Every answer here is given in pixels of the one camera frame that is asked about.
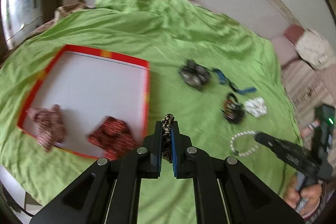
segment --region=green bed sheet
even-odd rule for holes
[[[41,204],[47,204],[93,163],[57,148],[45,153],[35,139],[16,127],[23,100],[39,71],[64,44],[150,61],[149,134],[157,120],[172,113],[180,132],[189,135],[194,146],[221,159],[232,155],[230,139],[242,131],[264,131],[299,142],[270,41],[226,15],[187,0],[96,0],[96,7],[76,12],[24,42],[0,70],[0,164]],[[229,124],[220,109],[230,88],[219,85],[216,75],[203,92],[184,84],[177,72],[187,58],[220,68],[239,88],[255,86],[256,93],[237,97],[241,102],[262,97],[267,115],[257,119],[247,114],[241,124]],[[237,145],[244,150],[252,142],[238,140]],[[279,194],[294,174],[263,147],[239,160]],[[163,160],[161,177],[142,181],[138,223],[195,222],[192,181],[174,179],[172,165]]]

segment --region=leopard print scrunchie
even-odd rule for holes
[[[167,114],[162,120],[162,158],[172,163],[173,156],[171,153],[171,123],[174,120],[172,114]]]

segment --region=black cable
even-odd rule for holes
[[[25,209],[23,209],[19,204],[15,203],[16,206],[18,206],[20,208],[21,211],[23,211],[26,215],[33,217],[34,215],[27,212]]]

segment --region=pink pillow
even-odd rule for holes
[[[285,37],[279,36],[271,39],[275,53],[279,59],[281,67],[287,66],[293,60],[298,60],[299,55],[295,47]]]
[[[301,35],[305,32],[305,29],[297,26],[297,25],[292,25],[287,28],[287,30],[283,33],[283,36],[290,41],[293,45],[296,44],[298,39],[300,38]]]

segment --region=white beaded bracelet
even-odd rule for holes
[[[230,147],[231,147],[231,150],[233,151],[233,153],[234,153],[235,156],[247,157],[247,156],[251,155],[253,152],[255,152],[259,148],[258,145],[255,145],[253,148],[250,148],[246,152],[239,153],[238,150],[235,149],[235,147],[233,145],[233,142],[234,142],[234,140],[236,138],[244,136],[244,135],[255,135],[255,132],[254,131],[241,132],[241,133],[237,133],[236,135],[234,135],[232,137]]]

